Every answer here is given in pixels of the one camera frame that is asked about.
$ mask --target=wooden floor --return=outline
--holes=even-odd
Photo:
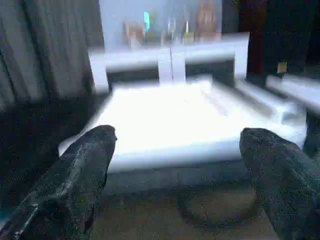
[[[197,195],[188,206],[202,215],[226,218],[246,211],[254,199],[253,188],[215,189]],[[104,206],[91,237],[95,240],[278,239],[262,209],[250,220],[213,233],[188,224],[179,214],[176,198],[166,194],[127,197]]]

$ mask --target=white cabinet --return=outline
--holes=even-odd
[[[173,44],[120,51],[91,51],[89,59],[96,91],[109,83],[156,80],[160,84],[185,82],[198,74],[232,79],[247,75],[249,34],[222,36],[211,43]]]
[[[227,72],[232,72],[235,79],[245,79],[248,44],[249,34],[242,33],[223,36],[221,40],[212,43],[173,46],[173,79],[175,82],[185,82],[192,74]]]
[[[113,81],[158,81],[171,83],[170,48],[126,49],[120,51],[91,51],[91,70],[96,91],[109,89]]]

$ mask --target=gray curtain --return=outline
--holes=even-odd
[[[0,110],[88,94],[103,45],[99,0],[0,1]]]

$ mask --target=cable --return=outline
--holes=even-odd
[[[223,221],[214,222],[205,216],[195,214],[188,208],[187,202],[192,198],[194,198],[194,194],[190,194],[189,191],[181,191],[177,196],[177,208],[181,217],[186,220],[188,224],[191,224],[196,228],[211,232],[227,229],[233,227],[234,225],[240,224],[241,222],[252,219],[253,217],[258,216],[262,210],[260,204],[258,203],[258,200],[255,199],[246,213],[241,215],[238,214],[233,218],[227,218]]]

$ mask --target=white wall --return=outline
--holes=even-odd
[[[222,32],[236,33],[239,30],[239,4],[236,0],[223,0]]]
[[[123,22],[143,23],[143,12],[157,12],[156,25],[165,30],[169,17],[177,19],[177,30],[183,22],[179,21],[184,6],[191,12],[190,31],[195,30],[195,21],[199,3],[202,0],[99,0],[104,45],[108,49],[123,46]],[[222,28],[222,0],[213,0],[216,14],[220,22],[218,29]]]

